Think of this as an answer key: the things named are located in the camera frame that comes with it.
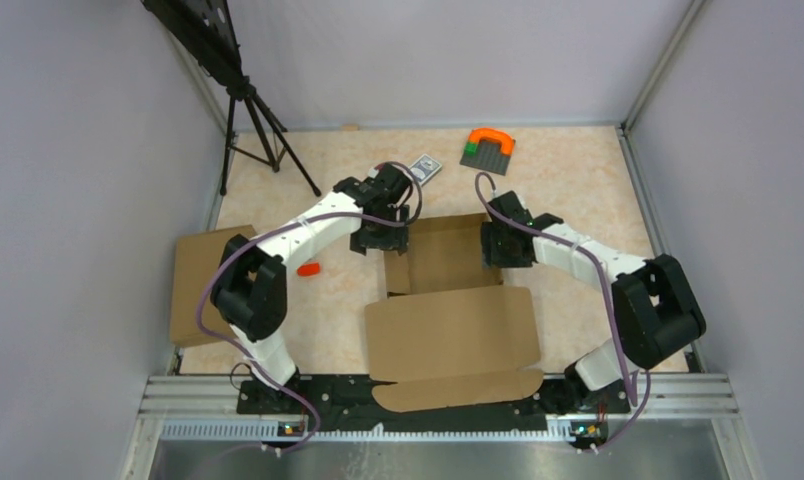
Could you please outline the large cardboard box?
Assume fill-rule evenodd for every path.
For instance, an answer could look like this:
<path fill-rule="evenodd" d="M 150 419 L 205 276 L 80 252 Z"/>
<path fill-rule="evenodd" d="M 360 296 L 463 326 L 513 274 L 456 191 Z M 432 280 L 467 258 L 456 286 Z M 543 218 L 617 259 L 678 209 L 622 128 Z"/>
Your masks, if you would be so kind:
<path fill-rule="evenodd" d="M 533 296 L 485 265 L 483 213 L 421 218 L 364 308 L 375 401 L 407 413 L 522 400 L 544 382 Z"/>

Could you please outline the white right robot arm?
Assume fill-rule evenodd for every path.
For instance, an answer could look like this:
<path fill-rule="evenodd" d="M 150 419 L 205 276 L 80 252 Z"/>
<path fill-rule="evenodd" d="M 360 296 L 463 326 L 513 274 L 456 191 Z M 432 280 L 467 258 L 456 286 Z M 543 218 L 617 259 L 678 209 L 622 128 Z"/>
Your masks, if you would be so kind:
<path fill-rule="evenodd" d="M 706 332 L 706 321 L 680 262 L 669 254 L 643 258 L 606 246 L 563 219 L 532 216 L 509 191 L 486 202 L 481 226 L 484 262 L 500 269 L 560 269 L 603 296 L 610 339 L 565 371 L 567 404 L 590 412 L 605 387 L 651 370 Z"/>

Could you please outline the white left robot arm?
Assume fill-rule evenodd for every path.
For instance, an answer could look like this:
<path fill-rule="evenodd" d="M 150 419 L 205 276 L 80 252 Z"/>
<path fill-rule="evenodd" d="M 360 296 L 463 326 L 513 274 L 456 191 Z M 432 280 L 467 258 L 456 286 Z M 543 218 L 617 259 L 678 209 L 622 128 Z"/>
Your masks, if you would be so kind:
<path fill-rule="evenodd" d="M 359 180 L 347 177 L 305 212 L 279 228 L 247 238 L 236 235 L 223 250 L 220 265 L 203 294 L 229 325 L 234 345 L 263 385 L 261 401 L 275 413 L 297 404 L 297 367 L 281 327 L 288 311 L 288 281 L 321 250 L 339 239 L 352 252 L 403 254 L 409 227 L 420 216 L 422 187 L 410 168 L 385 162 Z"/>

